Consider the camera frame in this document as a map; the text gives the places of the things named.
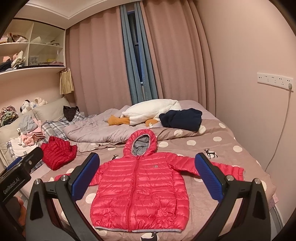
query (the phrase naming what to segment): electrical outlet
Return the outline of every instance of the electrical outlet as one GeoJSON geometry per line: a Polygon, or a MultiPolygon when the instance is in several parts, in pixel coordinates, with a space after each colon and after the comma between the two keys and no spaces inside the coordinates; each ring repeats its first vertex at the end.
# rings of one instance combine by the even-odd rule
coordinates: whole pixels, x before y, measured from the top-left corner
{"type": "Polygon", "coordinates": [[[292,84],[292,91],[294,91],[294,79],[291,77],[276,74],[257,73],[257,82],[280,87],[287,90],[289,90],[289,84],[292,84]]]}

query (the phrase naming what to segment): pink curtain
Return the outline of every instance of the pink curtain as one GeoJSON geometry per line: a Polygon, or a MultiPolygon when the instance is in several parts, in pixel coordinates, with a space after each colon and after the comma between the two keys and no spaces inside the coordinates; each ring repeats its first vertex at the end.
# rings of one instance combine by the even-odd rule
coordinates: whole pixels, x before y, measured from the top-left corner
{"type": "Polygon", "coordinates": [[[196,2],[146,0],[140,5],[158,93],[195,100],[215,114],[212,61],[196,2]]]}
{"type": "Polygon", "coordinates": [[[131,105],[119,6],[67,29],[66,65],[76,104],[87,115],[131,105]]]}

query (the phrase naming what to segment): curtain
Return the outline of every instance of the curtain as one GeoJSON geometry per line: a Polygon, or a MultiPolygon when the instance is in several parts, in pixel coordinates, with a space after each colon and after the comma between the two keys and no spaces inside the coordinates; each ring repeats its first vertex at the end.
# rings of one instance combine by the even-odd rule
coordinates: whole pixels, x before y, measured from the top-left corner
{"type": "Polygon", "coordinates": [[[76,104],[87,115],[131,105],[119,6],[67,29],[66,64],[76,104]]]}
{"type": "Polygon", "coordinates": [[[128,17],[125,5],[120,6],[120,12],[132,103],[136,104],[144,100],[157,99],[155,77],[140,4],[139,2],[134,3],[135,24],[133,19],[128,17]],[[136,45],[139,48],[138,62],[134,49],[136,45]]]}
{"type": "Polygon", "coordinates": [[[140,6],[158,94],[195,100],[215,114],[212,61],[196,2],[146,0],[140,6]]]}

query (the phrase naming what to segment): plaid fabric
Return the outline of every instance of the plaid fabric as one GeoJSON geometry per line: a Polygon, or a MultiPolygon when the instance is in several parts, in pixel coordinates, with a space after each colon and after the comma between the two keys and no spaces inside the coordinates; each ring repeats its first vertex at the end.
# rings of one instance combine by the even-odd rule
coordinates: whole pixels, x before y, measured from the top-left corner
{"type": "MultiPolygon", "coordinates": [[[[74,118],[72,121],[67,121],[67,119],[64,117],[59,121],[45,121],[42,124],[42,130],[44,132],[45,138],[44,139],[39,139],[37,142],[37,146],[41,146],[42,143],[48,143],[49,137],[50,136],[55,136],[55,137],[59,137],[65,141],[68,141],[68,137],[66,137],[66,135],[63,132],[63,129],[71,124],[74,124],[77,121],[80,120],[84,120],[86,119],[84,112],[78,112],[76,111],[74,118]]],[[[15,153],[13,151],[13,148],[11,146],[11,142],[7,142],[6,144],[7,149],[10,153],[10,155],[12,156],[12,159],[15,160],[17,157],[15,156],[15,153]]],[[[37,170],[39,167],[42,166],[43,164],[43,160],[40,160],[40,162],[38,162],[31,170],[31,173],[35,170],[37,170]]]]}

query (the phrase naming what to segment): metal screw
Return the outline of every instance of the metal screw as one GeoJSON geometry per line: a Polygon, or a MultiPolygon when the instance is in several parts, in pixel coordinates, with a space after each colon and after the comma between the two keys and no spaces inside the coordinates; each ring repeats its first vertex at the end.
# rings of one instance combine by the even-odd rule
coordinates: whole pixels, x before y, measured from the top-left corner
{"type": "Polygon", "coordinates": [[[39,183],[41,183],[41,179],[40,179],[40,178],[36,179],[36,180],[34,181],[34,183],[35,183],[36,185],[38,185],[39,183]]]}
{"type": "Polygon", "coordinates": [[[226,179],[228,180],[228,181],[233,181],[234,180],[234,177],[233,176],[231,176],[231,175],[227,175],[226,176],[226,179]]]}
{"type": "Polygon", "coordinates": [[[68,180],[68,176],[67,175],[62,175],[60,178],[63,182],[68,180]]]}
{"type": "Polygon", "coordinates": [[[260,184],[261,183],[261,181],[260,181],[259,178],[255,178],[254,181],[255,181],[256,184],[260,184]]]}

